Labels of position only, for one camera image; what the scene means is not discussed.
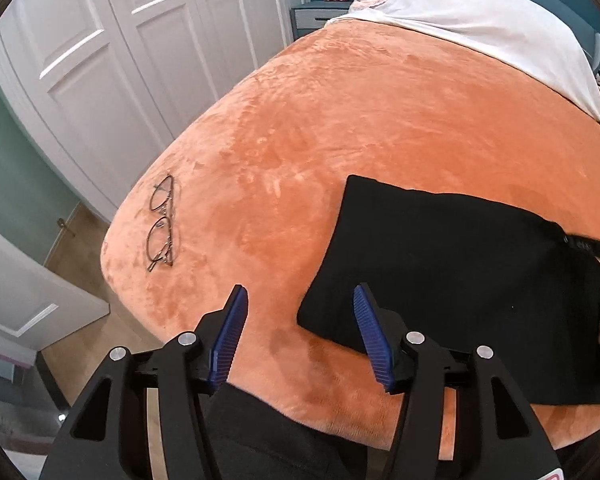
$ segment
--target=black pants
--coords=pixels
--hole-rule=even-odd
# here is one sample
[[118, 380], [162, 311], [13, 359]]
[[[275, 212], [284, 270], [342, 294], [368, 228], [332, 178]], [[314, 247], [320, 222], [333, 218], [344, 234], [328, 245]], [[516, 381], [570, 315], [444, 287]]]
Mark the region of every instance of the black pants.
[[293, 422], [230, 384], [205, 412], [222, 480], [365, 479], [365, 446]]

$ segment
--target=baseboard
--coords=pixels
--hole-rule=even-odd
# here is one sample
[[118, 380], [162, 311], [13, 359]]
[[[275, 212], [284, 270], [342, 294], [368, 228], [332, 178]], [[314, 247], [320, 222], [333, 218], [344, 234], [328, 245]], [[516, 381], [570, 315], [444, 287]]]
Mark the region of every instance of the baseboard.
[[[82, 202], [78, 202], [75, 205], [74, 210], [71, 211], [69, 216], [64, 220], [67, 227], [71, 227], [71, 222], [74, 220], [75, 216], [78, 214], [78, 211], [80, 211], [81, 206], [82, 206]], [[56, 237], [54, 244], [51, 246], [51, 249], [49, 249], [49, 252], [46, 255], [45, 262], [42, 264], [43, 267], [48, 266], [48, 263], [51, 261], [51, 258], [54, 256], [54, 254], [56, 254], [56, 251], [58, 250], [58, 246], [60, 245], [60, 242], [64, 239], [64, 237], [66, 235], [67, 235], [66, 229], [60, 229], [60, 232], [58, 233], [58, 236]]]

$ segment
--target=orange blanket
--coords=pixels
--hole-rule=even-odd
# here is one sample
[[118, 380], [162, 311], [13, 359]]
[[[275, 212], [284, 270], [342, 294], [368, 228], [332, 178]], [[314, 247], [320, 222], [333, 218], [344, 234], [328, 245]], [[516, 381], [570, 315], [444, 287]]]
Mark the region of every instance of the orange blanket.
[[[147, 273], [148, 202], [167, 172], [175, 263]], [[600, 238], [595, 120], [496, 59], [345, 20], [248, 76], [160, 156], [120, 207], [102, 267], [163, 341], [243, 284], [250, 314], [230, 382], [302, 424], [387, 449], [401, 399], [366, 356], [296, 325], [351, 173], [508, 203]], [[555, 447], [600, 428], [600, 406], [535, 408]], [[454, 410], [449, 395], [443, 458]]]

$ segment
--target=blue gripper pad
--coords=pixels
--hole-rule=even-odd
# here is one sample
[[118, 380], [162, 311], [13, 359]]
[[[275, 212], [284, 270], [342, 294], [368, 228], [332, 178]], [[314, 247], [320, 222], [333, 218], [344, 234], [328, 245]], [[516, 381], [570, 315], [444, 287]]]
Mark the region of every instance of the blue gripper pad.
[[211, 349], [208, 380], [215, 390], [220, 384], [225, 383], [229, 376], [235, 349], [238, 347], [244, 323], [247, 321], [248, 309], [247, 289], [242, 286], [229, 307], [229, 313], [224, 318], [224, 323]]
[[375, 301], [369, 297], [363, 285], [353, 291], [353, 312], [365, 343], [366, 354], [371, 361], [376, 381], [386, 392], [394, 387], [394, 356], [374, 309]]

